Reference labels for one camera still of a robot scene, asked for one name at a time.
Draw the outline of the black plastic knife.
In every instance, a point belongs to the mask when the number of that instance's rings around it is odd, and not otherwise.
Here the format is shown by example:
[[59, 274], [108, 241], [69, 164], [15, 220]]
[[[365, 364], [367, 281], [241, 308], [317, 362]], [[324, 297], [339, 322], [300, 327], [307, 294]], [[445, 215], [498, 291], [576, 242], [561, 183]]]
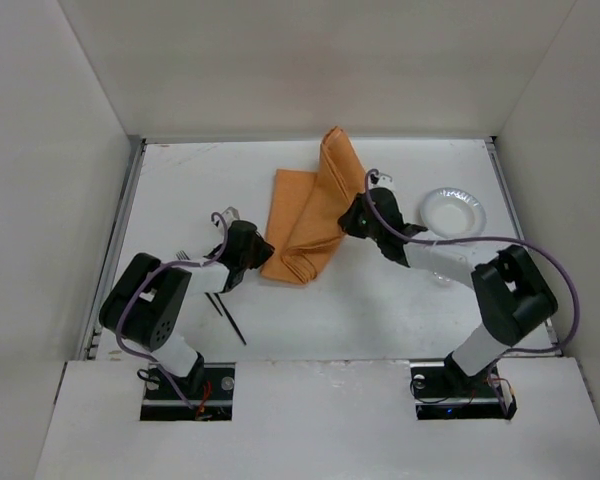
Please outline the black plastic knife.
[[210, 303], [212, 304], [212, 306], [214, 307], [214, 309], [216, 310], [216, 312], [221, 317], [225, 317], [229, 321], [232, 329], [234, 330], [234, 332], [236, 333], [236, 335], [240, 339], [241, 343], [244, 346], [246, 346], [247, 345], [247, 341], [246, 341], [244, 335], [242, 334], [239, 326], [237, 325], [237, 323], [236, 323], [233, 315], [230, 313], [230, 311], [228, 310], [228, 308], [222, 302], [222, 299], [221, 299], [220, 295], [218, 293], [206, 293], [205, 296], [210, 301]]

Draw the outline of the black plastic fork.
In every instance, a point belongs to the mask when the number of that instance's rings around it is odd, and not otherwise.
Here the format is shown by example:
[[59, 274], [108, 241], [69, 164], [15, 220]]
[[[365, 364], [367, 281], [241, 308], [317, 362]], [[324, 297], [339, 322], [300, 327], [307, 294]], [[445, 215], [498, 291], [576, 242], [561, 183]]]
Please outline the black plastic fork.
[[180, 250], [176, 253], [176, 259], [181, 262], [189, 262], [190, 258], [185, 251]]

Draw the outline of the white paper bowl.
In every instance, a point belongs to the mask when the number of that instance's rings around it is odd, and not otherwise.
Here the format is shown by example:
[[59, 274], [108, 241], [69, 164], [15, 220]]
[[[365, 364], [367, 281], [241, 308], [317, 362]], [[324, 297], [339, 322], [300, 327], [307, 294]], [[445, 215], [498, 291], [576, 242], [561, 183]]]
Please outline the white paper bowl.
[[422, 200], [419, 213], [424, 225], [444, 239], [481, 236], [487, 223], [481, 202], [458, 188], [430, 191]]

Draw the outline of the orange cloth placemat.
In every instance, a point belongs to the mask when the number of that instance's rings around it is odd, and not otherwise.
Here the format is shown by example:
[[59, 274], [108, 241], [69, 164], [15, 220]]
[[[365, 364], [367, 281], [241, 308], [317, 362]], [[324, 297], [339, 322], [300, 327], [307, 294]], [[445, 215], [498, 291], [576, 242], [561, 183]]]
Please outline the orange cloth placemat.
[[349, 136], [339, 126], [321, 140], [315, 172], [277, 170], [265, 234], [274, 254], [261, 276], [291, 285], [315, 280], [344, 238], [338, 219], [364, 191], [364, 177]]

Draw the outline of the clear plastic cup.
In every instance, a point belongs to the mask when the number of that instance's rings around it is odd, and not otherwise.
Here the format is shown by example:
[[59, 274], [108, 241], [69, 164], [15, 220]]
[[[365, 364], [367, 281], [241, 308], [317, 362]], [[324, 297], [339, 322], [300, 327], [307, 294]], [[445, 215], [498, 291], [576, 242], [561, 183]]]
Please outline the clear plastic cup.
[[440, 287], [448, 288], [454, 283], [452, 278], [441, 274], [440, 272], [433, 272], [432, 276], [434, 277], [434, 282]]

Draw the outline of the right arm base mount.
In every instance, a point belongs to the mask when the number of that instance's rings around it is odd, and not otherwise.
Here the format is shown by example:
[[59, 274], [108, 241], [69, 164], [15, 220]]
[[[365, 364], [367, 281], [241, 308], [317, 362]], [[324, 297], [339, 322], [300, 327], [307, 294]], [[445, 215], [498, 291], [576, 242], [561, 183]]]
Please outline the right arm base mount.
[[510, 381], [495, 366], [467, 383], [454, 384], [442, 362], [414, 362], [410, 364], [409, 390], [421, 421], [510, 421], [518, 410]]

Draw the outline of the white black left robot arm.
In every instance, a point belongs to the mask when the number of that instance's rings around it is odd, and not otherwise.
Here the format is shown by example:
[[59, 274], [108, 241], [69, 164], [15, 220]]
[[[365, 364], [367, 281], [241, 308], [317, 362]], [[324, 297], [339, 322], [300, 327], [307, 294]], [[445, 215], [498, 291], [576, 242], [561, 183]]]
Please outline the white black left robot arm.
[[175, 332], [186, 295], [228, 293], [275, 252], [255, 224], [220, 224], [222, 242], [199, 259], [164, 263], [148, 253], [136, 254], [99, 311], [101, 327], [115, 334], [121, 350], [154, 365], [144, 381], [169, 384], [185, 402], [199, 391], [204, 378], [203, 355]]

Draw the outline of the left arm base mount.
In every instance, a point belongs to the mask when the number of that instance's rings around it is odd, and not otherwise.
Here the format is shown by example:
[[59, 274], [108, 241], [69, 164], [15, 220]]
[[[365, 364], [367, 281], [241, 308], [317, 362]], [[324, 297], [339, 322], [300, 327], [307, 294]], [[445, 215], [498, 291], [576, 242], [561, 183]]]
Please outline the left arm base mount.
[[183, 402], [164, 374], [153, 364], [139, 369], [144, 382], [139, 419], [147, 422], [231, 421], [235, 391], [235, 363], [207, 363], [193, 380], [175, 377]]

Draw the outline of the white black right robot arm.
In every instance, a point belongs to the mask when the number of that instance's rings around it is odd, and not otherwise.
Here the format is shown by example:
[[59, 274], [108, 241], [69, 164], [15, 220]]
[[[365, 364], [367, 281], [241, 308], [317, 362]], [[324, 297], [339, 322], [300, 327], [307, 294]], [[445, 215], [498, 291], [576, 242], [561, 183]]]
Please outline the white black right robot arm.
[[499, 357], [558, 309], [527, 244], [498, 236], [444, 239], [404, 222], [387, 188], [357, 194], [338, 225], [348, 236], [373, 240], [390, 261], [436, 273], [474, 292], [480, 324], [444, 359], [449, 396], [484, 380]]

